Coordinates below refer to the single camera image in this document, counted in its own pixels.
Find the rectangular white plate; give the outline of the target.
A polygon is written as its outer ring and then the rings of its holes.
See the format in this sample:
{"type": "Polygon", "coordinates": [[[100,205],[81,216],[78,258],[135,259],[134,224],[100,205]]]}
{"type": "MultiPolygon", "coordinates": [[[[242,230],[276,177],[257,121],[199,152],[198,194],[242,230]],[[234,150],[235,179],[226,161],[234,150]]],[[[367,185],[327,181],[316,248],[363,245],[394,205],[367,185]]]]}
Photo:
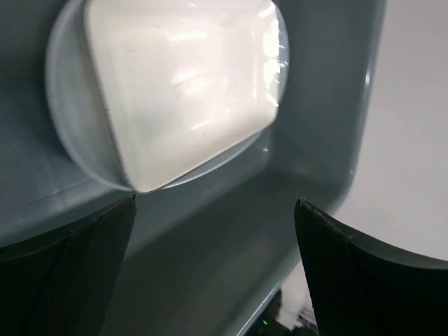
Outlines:
{"type": "Polygon", "coordinates": [[[272,1],[88,1],[85,33],[125,178],[163,188],[269,127],[281,92],[272,1]]]}

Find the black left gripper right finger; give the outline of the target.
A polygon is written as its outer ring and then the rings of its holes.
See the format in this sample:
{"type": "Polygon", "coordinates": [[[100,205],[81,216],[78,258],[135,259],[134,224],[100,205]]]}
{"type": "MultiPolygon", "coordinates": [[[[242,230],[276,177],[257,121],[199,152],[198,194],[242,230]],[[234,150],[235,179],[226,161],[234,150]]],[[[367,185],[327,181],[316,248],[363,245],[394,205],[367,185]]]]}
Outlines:
{"type": "Polygon", "coordinates": [[[447,334],[447,261],[387,244],[304,199],[294,219],[320,335],[447,334]]]}

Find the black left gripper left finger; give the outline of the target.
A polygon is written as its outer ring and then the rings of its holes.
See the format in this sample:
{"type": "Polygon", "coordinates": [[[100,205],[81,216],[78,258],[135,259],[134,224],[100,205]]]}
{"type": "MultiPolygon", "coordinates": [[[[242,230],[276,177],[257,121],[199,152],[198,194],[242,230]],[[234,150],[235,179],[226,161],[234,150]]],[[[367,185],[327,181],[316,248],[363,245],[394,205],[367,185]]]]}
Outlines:
{"type": "Polygon", "coordinates": [[[128,197],[1,248],[1,334],[100,335],[136,213],[128,197]]]}

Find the large oval white plate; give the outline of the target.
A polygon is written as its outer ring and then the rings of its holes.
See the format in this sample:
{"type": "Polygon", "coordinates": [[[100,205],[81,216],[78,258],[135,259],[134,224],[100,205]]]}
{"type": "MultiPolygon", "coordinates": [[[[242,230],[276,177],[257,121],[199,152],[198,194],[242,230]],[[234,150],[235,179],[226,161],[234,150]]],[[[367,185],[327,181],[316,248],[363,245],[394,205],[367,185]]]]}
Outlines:
{"type": "MultiPolygon", "coordinates": [[[[68,1],[50,34],[45,56],[45,91],[52,121],[71,159],[92,178],[116,190],[152,193],[156,190],[135,191],[125,178],[85,33],[83,14],[87,2],[68,1]]],[[[279,13],[280,104],[288,78],[289,50],[288,32],[280,9],[279,13]]],[[[159,189],[187,183],[227,164],[244,152],[267,128],[159,189]]]]}

